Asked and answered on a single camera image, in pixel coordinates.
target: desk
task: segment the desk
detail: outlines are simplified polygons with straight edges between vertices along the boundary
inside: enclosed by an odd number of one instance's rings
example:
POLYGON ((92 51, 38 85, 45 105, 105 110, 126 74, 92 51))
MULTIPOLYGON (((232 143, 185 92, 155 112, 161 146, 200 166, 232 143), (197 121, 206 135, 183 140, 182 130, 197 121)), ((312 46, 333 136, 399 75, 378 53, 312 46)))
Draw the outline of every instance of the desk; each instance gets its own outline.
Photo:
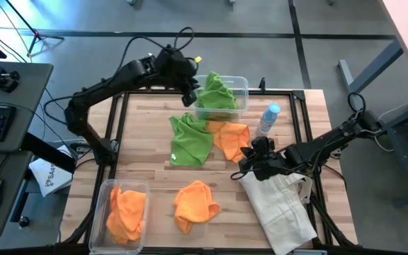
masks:
MULTIPOLYGON (((348 92, 360 93, 385 71, 403 52, 408 56, 408 0, 379 0, 397 31, 397 39, 390 43, 355 79, 346 60, 339 60, 338 67, 348 92)), ((359 97, 353 98, 353 106, 362 108, 359 97)))
MULTIPOLYGON (((331 129, 324 94, 322 90, 308 90, 305 95, 312 133, 316 137, 331 129)), ((219 149, 213 147, 208 160, 199 168, 170 165, 173 131, 169 117, 192 111, 183 107, 180 96, 130 95, 128 102, 115 176, 117 179, 143 179, 150 184, 145 246, 269 248, 247 195, 237 181, 229 178, 232 172, 238 171, 237 165, 226 161, 219 149), (172 203, 180 188, 197 179, 211 187, 213 199, 220 204, 222 211, 208 224, 196 225, 189 235, 183 235, 174 225, 172 203)), ((275 140, 276 147, 281 148, 295 142, 291 109, 286 97, 250 96, 249 110, 241 117, 240 122, 249 126, 253 138, 261 115, 271 102, 279 103, 282 108, 269 133, 269 137, 275 140)), ((101 102, 89 113, 89 122, 100 136, 105 132, 110 104, 111 100, 101 102)), ((329 165, 340 170, 337 161, 331 161, 329 165)), ((94 163, 88 163, 75 171, 61 224, 64 238, 78 227, 89 211, 96 170, 94 163)), ((343 181, 325 169, 321 177, 330 216, 344 234, 356 243, 343 181)), ((316 216, 316 219, 318 226, 322 225, 320 217, 316 216)))
POLYGON ((53 66, 51 64, 0 62, 0 67, 7 72, 17 71, 20 74, 19 85, 12 93, 0 91, 0 103, 12 103, 24 107, 17 107, 6 138, 3 142, 0 142, 0 163, 5 155, 10 153, 3 169, 0 171, 0 177, 4 180, 3 202, 0 207, 1 236, 13 202, 18 194, 21 181, 33 155, 29 151, 39 154, 36 150, 41 150, 41 154, 48 154, 49 158, 59 155, 68 160, 72 168, 74 168, 75 163, 70 157, 27 133, 34 116, 32 112, 35 112, 38 107, 53 66))

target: pink desk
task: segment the pink desk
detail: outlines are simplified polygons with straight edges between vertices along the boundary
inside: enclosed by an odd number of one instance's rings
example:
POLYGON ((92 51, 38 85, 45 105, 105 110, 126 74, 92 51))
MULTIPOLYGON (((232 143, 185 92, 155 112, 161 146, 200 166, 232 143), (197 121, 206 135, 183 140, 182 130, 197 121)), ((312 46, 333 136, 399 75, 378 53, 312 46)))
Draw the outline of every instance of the pink desk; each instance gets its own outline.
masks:
MULTIPOLYGON (((346 60, 339 60, 338 67, 348 92, 362 91, 377 76, 387 69, 402 53, 408 55, 408 0, 379 0, 387 17, 397 31, 397 39, 388 45, 355 79, 349 70, 346 60)), ((359 97, 354 97, 352 105, 361 109, 359 97)))

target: orange towel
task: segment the orange towel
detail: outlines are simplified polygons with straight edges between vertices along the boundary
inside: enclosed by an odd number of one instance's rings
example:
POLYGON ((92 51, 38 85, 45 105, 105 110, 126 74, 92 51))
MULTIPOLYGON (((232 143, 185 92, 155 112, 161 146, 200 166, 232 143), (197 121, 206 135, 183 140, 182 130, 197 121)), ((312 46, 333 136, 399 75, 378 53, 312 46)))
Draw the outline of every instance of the orange towel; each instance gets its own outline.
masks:
POLYGON ((146 194, 125 191, 120 188, 111 191, 111 213, 106 220, 106 227, 117 244, 130 240, 139 241, 142 231, 142 217, 145 211, 146 194))
POLYGON ((207 222, 220 211, 220 206, 212 201, 209 186, 200 181, 182 188, 174 199, 174 206, 174 222, 184 234, 191 231, 193 223, 207 222))
POLYGON ((213 144, 221 149, 227 160, 235 164, 243 159, 240 147, 248 147, 249 129, 247 125, 230 122, 209 121, 207 130, 213 134, 213 144))

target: water bottle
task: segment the water bottle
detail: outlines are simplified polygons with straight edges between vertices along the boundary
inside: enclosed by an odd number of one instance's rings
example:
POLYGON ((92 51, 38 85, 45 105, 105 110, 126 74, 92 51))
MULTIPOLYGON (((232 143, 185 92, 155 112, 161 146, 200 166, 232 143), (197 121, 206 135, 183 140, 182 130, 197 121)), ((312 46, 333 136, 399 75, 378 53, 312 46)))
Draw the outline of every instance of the water bottle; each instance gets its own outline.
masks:
POLYGON ((267 136, 268 131, 275 123, 276 116, 281 112, 281 107, 276 103, 268 105, 267 110, 263 113, 258 128, 256 129, 256 136, 267 136))

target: green towel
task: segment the green towel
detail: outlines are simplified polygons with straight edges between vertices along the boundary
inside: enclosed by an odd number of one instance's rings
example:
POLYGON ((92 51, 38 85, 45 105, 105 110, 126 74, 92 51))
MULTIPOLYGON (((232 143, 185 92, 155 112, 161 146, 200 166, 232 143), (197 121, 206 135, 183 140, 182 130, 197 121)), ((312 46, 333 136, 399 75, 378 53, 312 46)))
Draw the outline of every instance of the green towel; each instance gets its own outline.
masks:
MULTIPOLYGON (((198 93, 196 105, 199 108, 237 109, 236 98, 232 90, 227 88, 220 75, 215 72, 210 72, 207 76, 204 89, 198 93)), ((198 111, 199 119, 223 121, 230 120, 232 117, 230 113, 198 111)))
POLYGON ((207 121, 195 119, 191 113, 182 118, 170 117, 174 131, 171 141, 171 164, 175 166, 202 166, 212 149, 213 135, 207 131, 207 121))
POLYGON ((210 72, 205 80, 205 87, 198 94, 198 105, 201 108, 212 109, 237 109, 235 97, 232 90, 226 87, 225 83, 215 72, 210 72))

